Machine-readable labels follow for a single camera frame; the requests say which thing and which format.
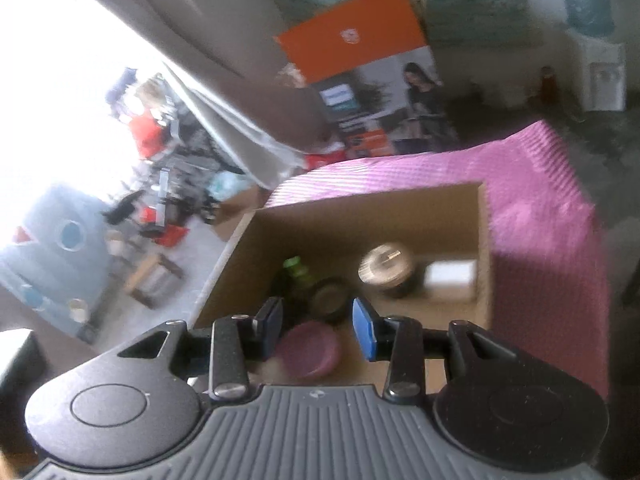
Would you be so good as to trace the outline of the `gold lid dark jar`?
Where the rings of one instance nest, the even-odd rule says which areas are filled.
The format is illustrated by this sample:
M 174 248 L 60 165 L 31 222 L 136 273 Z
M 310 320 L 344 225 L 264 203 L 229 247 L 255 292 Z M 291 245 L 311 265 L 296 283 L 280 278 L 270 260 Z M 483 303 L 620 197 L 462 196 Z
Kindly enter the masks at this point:
M 416 286 L 418 265 L 410 250 L 400 243 L 385 243 L 367 252 L 359 265 L 363 285 L 393 298 L 405 297 Z

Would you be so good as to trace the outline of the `pink plastic bowl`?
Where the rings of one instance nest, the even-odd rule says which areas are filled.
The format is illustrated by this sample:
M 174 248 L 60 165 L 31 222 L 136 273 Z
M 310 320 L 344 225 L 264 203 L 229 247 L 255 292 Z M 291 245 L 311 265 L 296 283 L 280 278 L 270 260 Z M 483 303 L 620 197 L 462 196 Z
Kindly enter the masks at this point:
M 331 374 L 341 359 L 341 343 L 329 324 L 308 321 L 294 326 L 280 339 L 276 357 L 288 377 L 300 382 Z

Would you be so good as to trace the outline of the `green capped dark bottle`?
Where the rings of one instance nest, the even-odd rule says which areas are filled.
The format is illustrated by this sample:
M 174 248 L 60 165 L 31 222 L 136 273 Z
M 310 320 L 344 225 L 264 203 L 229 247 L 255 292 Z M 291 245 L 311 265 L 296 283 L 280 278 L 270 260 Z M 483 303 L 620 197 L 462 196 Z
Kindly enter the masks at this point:
M 303 297 L 314 284 L 308 266 L 299 256 L 286 258 L 273 275 L 269 295 L 282 298 Z

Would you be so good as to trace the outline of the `brown cardboard box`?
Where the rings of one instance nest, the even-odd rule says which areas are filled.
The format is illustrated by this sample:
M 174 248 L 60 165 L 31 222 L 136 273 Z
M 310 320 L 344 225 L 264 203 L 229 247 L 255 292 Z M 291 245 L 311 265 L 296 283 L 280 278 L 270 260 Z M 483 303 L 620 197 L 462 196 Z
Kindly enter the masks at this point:
M 475 298 L 436 301 L 419 287 L 392 299 L 363 285 L 361 260 L 384 243 L 404 245 L 420 263 L 475 260 Z M 356 194 L 262 208 L 239 223 L 219 258 L 190 325 L 253 314 L 288 257 L 299 256 L 316 280 L 349 281 L 382 315 L 415 318 L 444 330 L 452 320 L 487 328 L 492 321 L 492 273 L 486 190 L 478 183 Z

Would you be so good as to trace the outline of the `small wooden stool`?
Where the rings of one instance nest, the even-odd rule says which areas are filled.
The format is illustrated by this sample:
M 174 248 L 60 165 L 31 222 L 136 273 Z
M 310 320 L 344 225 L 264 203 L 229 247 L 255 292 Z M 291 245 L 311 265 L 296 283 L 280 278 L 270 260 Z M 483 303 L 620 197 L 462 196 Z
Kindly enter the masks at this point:
M 124 293 L 136 300 L 142 306 L 148 309 L 154 307 L 154 295 L 151 294 L 145 286 L 149 284 L 150 279 L 159 274 L 160 271 L 168 273 L 178 280 L 184 278 L 184 271 L 178 263 L 170 260 L 161 252 L 146 255 L 136 267 L 136 270 L 129 275 L 124 284 Z

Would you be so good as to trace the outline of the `small open cardboard box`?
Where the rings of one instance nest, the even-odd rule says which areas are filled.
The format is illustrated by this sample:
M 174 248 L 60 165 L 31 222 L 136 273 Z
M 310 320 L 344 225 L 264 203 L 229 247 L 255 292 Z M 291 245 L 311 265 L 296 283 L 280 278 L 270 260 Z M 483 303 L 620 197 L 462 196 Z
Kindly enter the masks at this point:
M 271 192 L 257 185 L 239 192 L 219 204 L 213 230 L 220 240 L 228 242 L 246 214 L 262 208 Z

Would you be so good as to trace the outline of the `pink checkered tablecloth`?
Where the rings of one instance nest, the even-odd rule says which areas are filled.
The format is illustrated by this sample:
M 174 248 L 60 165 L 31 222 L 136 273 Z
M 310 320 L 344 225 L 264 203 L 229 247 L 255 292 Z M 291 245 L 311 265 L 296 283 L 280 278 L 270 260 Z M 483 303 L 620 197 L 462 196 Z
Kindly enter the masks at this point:
M 548 122 L 463 151 L 325 166 L 285 181 L 267 204 L 468 182 L 484 183 L 487 194 L 492 330 L 607 396 L 610 294 L 600 222 Z

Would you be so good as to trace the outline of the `folded wheelchair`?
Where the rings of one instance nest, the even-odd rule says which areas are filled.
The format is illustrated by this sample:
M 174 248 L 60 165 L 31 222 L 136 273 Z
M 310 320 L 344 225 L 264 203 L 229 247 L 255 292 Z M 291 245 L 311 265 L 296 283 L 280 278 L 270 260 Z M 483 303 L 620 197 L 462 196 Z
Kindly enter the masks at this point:
M 105 222 L 119 226 L 140 214 L 134 225 L 142 237 L 155 243 L 183 230 L 193 216 L 213 224 L 221 203 L 212 190 L 215 178 L 244 179 L 246 174 L 163 75 L 141 81 L 138 71 L 127 67 L 107 91 L 105 101 L 112 117 L 129 131 L 130 120 L 148 110 L 163 128 L 164 140 L 159 153 L 149 159 L 140 156 L 145 170 L 137 174 L 136 184 L 125 186 L 124 197 L 104 212 Z

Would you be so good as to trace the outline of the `blue patterned blanket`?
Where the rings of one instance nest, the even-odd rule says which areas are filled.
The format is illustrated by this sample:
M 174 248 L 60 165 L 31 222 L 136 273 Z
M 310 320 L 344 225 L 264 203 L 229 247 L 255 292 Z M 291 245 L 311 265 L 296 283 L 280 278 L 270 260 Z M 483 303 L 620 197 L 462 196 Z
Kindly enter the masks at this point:
M 1 249 L 1 284 L 47 323 L 91 344 L 115 259 L 107 249 L 108 206 L 55 186 Z

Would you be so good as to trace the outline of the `orange Philips product box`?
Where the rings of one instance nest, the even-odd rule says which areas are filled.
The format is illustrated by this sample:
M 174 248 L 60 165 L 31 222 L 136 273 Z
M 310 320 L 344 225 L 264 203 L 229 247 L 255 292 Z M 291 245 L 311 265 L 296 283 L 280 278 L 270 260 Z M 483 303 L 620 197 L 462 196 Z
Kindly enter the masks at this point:
M 443 152 L 459 138 L 411 0 L 346 0 L 277 38 L 348 158 Z

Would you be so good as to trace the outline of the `grey curtain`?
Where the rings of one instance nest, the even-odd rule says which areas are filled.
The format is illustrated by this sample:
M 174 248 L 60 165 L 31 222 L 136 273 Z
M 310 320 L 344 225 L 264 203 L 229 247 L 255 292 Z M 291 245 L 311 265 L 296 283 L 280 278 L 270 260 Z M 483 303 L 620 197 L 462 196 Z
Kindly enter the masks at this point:
M 281 84 L 272 0 L 96 0 L 163 59 L 163 75 L 246 174 L 272 190 L 331 129 L 311 88 Z

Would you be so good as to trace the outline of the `white water dispenser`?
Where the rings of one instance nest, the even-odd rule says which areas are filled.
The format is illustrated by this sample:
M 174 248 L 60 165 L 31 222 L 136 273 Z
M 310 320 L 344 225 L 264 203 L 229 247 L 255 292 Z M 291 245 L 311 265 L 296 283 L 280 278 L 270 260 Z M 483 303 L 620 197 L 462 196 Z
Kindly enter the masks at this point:
M 627 76 L 624 44 L 593 38 L 569 29 L 572 90 L 584 112 L 626 110 Z

